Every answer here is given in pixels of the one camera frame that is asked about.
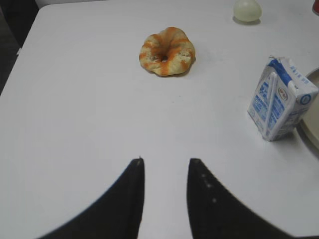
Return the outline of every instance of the white ball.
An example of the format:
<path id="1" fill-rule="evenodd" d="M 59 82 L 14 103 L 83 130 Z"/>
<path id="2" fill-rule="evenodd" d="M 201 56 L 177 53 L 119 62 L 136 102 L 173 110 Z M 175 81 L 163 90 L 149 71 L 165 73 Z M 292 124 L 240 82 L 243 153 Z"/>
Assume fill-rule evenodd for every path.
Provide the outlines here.
<path id="1" fill-rule="evenodd" d="M 234 5 L 234 16 L 240 21 L 256 21 L 261 14 L 261 7 L 255 0 L 238 0 Z"/>

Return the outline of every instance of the white table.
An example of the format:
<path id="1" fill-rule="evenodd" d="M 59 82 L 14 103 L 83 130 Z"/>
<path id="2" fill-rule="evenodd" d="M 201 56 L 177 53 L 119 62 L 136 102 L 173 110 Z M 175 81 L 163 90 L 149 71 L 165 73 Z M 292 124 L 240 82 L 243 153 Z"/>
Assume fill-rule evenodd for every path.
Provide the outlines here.
<path id="1" fill-rule="evenodd" d="M 312 0 L 110 0 L 42 8 L 0 97 L 0 238 L 33 239 L 87 208 L 131 159 L 146 164 L 140 239 L 190 239 L 187 167 L 203 160 L 240 201 L 294 236 L 319 234 L 319 160 L 297 132 L 264 141 L 246 110 L 270 54 L 319 65 Z M 183 77 L 140 67 L 145 38 L 183 29 Z"/>

